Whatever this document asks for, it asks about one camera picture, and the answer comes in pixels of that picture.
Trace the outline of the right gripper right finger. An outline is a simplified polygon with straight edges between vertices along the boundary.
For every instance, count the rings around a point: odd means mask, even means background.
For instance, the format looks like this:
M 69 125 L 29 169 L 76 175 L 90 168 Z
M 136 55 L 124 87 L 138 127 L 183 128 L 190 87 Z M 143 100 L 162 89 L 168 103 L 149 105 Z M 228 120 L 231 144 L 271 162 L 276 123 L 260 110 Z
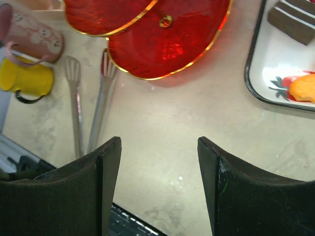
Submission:
M 197 151 L 213 235 L 314 235 L 313 181 L 258 168 L 206 137 L 198 139 Z

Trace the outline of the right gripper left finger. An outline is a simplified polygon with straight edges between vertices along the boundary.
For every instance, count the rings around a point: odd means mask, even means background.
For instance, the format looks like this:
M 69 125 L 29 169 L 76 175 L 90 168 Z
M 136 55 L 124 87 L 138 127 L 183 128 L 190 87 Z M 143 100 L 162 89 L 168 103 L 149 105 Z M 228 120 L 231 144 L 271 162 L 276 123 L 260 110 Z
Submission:
M 113 137 L 49 172 L 1 172 L 1 235 L 107 235 L 121 152 Z

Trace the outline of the metal serving tongs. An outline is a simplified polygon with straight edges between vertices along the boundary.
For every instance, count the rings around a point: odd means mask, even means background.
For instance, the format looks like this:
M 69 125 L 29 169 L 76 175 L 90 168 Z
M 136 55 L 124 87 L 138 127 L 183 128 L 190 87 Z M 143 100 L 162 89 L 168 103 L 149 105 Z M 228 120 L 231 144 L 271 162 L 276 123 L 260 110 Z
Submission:
M 108 48 L 101 53 L 99 69 L 93 74 L 91 89 L 81 89 L 81 85 L 88 83 L 81 79 L 78 59 L 65 56 L 63 69 L 70 93 L 74 152 L 75 157 L 80 158 L 97 148 L 118 69 L 110 59 Z

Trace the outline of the white strawberry enamel tray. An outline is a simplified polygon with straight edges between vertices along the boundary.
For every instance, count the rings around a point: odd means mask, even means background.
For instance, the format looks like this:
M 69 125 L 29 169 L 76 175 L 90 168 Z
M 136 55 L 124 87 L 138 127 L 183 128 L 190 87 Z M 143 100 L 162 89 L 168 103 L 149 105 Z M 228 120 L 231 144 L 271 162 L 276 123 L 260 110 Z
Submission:
M 263 0 L 245 66 L 245 84 L 258 100 L 281 107 L 314 111 L 312 102 L 289 96 L 289 83 L 315 71 L 315 44 L 304 46 L 267 21 L 274 0 Z

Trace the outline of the red three-tier cake stand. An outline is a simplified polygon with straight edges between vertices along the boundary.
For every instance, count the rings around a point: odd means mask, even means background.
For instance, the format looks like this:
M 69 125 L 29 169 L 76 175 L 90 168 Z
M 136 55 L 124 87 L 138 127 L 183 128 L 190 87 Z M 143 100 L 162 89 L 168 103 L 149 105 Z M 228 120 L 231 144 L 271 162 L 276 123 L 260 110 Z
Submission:
M 214 44 L 230 0 L 66 0 L 64 14 L 77 32 L 107 40 L 122 71 L 157 80 L 194 64 Z

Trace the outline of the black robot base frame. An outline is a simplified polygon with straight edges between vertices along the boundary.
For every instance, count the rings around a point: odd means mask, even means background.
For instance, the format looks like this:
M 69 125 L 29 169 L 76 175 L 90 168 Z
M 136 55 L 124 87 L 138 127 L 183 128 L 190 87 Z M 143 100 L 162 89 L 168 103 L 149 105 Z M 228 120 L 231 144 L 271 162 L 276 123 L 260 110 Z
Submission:
M 0 138 L 3 236 L 159 236 L 161 231 L 113 203 L 122 152 L 113 137 L 56 168 Z

